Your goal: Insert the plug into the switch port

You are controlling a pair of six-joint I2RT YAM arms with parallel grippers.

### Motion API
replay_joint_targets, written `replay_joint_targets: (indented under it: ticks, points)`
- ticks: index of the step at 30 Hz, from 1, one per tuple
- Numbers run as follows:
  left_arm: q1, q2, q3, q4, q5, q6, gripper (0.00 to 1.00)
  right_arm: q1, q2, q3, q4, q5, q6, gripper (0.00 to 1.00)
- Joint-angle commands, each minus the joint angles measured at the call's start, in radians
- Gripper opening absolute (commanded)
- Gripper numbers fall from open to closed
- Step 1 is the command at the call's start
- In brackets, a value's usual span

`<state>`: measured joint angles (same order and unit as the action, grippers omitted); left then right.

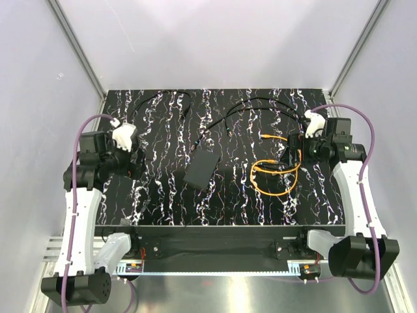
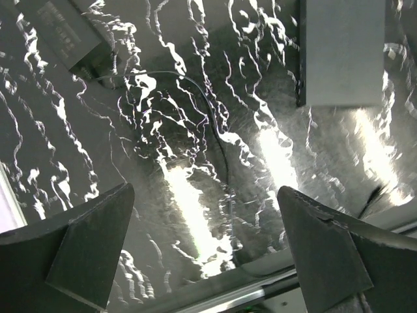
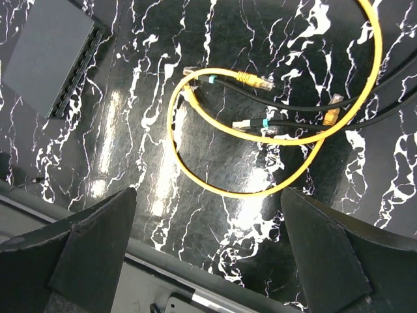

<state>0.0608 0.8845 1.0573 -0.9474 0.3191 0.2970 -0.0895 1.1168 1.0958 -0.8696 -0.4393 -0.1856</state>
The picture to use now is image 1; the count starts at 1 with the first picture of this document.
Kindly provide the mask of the black network switch box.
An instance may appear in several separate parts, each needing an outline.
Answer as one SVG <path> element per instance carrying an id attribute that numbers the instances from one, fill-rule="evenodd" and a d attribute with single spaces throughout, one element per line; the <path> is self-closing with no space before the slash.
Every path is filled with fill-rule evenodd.
<path id="1" fill-rule="evenodd" d="M 197 190 L 206 190 L 219 160 L 220 156 L 213 152 L 197 150 L 187 167 L 184 182 Z"/>

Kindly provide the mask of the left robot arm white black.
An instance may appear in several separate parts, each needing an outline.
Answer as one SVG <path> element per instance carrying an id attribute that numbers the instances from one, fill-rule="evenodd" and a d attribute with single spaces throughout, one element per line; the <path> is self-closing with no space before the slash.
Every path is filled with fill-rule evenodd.
<path id="1" fill-rule="evenodd" d="M 78 143 L 75 160 L 63 175 L 66 218 L 59 257 L 52 276 L 40 285 L 41 292 L 64 310 L 106 303 L 117 265 L 141 249 L 136 231 L 128 228 L 112 233 L 98 252 L 93 251 L 95 218 L 106 181 L 114 175 L 137 180 L 144 172 L 145 154 L 135 128 L 86 132 Z"/>

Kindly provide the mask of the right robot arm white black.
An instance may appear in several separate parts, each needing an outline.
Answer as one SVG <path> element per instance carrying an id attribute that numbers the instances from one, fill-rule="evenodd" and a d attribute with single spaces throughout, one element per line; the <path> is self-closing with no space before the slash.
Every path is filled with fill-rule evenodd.
<path id="1" fill-rule="evenodd" d="M 335 277 L 379 281 L 399 254 L 399 243 L 389 239 L 377 217 L 366 164 L 370 152 L 353 143 L 351 120 L 307 112 L 303 134 L 288 136 L 283 159 L 290 166 L 327 163 L 339 187 L 345 214 L 345 234 L 339 239 L 329 231 L 304 229 L 296 251 L 302 258 L 318 253 L 328 260 Z"/>

